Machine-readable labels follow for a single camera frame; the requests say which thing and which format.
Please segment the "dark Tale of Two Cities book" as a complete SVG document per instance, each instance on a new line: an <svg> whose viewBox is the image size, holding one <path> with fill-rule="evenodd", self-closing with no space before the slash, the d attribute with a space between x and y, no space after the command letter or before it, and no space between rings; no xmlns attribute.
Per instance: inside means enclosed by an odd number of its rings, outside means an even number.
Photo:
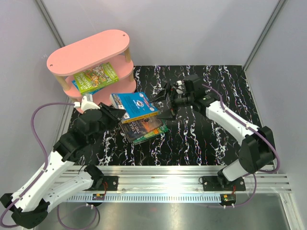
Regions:
<svg viewBox="0 0 307 230"><path fill-rule="evenodd" d="M163 124L164 123L162 120L157 119L156 116L152 116L124 124L120 123L119 126L124 132L128 142L133 142L136 139L143 137L151 131L161 127Z"/></svg>

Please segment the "blue back-cover book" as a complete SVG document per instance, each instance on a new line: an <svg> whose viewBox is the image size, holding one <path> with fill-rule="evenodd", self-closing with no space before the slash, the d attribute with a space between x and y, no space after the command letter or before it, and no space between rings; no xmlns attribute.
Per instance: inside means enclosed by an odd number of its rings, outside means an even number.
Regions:
<svg viewBox="0 0 307 230"><path fill-rule="evenodd" d="M126 111L121 120L122 124L158 115L158 109L149 103L143 92L112 93L109 98L116 109Z"/></svg>

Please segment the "green 65-storey treehouse book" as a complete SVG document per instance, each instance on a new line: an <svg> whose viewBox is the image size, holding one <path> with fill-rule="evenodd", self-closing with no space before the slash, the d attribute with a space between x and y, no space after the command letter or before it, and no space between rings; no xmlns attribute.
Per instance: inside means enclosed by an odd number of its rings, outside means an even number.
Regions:
<svg viewBox="0 0 307 230"><path fill-rule="evenodd" d="M73 77L72 83L81 95L96 92L119 81L119 76L110 62L76 73Z"/></svg>

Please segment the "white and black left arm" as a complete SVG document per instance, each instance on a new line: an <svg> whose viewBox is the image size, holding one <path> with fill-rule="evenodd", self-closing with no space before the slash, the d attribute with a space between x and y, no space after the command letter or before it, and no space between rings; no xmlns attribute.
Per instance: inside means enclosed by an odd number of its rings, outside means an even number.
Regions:
<svg viewBox="0 0 307 230"><path fill-rule="evenodd" d="M32 229L39 225L56 206L83 190L107 189L104 174L95 165L88 165L73 179L52 188L54 182L85 154L88 146L105 131L113 129L125 114L103 103L91 105L67 133L55 143L45 163L14 193L0 198L5 211L11 211L15 227Z"/></svg>

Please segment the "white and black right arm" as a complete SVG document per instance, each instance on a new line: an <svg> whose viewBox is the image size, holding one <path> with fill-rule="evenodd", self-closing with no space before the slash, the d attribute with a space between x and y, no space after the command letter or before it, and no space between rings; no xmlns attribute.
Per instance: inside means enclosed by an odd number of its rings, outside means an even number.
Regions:
<svg viewBox="0 0 307 230"><path fill-rule="evenodd" d="M190 106L219 124L240 145L238 159L221 169L213 181L222 190L231 189L239 178L260 172L264 166L279 160L272 130L267 126L258 127L237 115L224 104L221 94L205 85L198 75L189 75L174 84L166 83L150 101L165 99L169 99L170 108L158 115L159 119L175 120L179 108Z"/></svg>

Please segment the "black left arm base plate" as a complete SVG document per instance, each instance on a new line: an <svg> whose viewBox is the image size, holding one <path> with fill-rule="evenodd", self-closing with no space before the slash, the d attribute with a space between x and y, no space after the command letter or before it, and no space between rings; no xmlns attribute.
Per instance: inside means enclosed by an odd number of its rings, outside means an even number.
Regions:
<svg viewBox="0 0 307 230"><path fill-rule="evenodd" d="M117 191L118 190L118 176L104 176L100 189L104 191Z"/></svg>

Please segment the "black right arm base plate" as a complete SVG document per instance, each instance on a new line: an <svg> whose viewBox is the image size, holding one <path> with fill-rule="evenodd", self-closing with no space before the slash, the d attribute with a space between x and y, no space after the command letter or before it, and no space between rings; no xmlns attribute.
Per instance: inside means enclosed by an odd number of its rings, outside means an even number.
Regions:
<svg viewBox="0 0 307 230"><path fill-rule="evenodd" d="M246 191L242 177L230 182L220 176L202 176L200 182L204 191Z"/></svg>

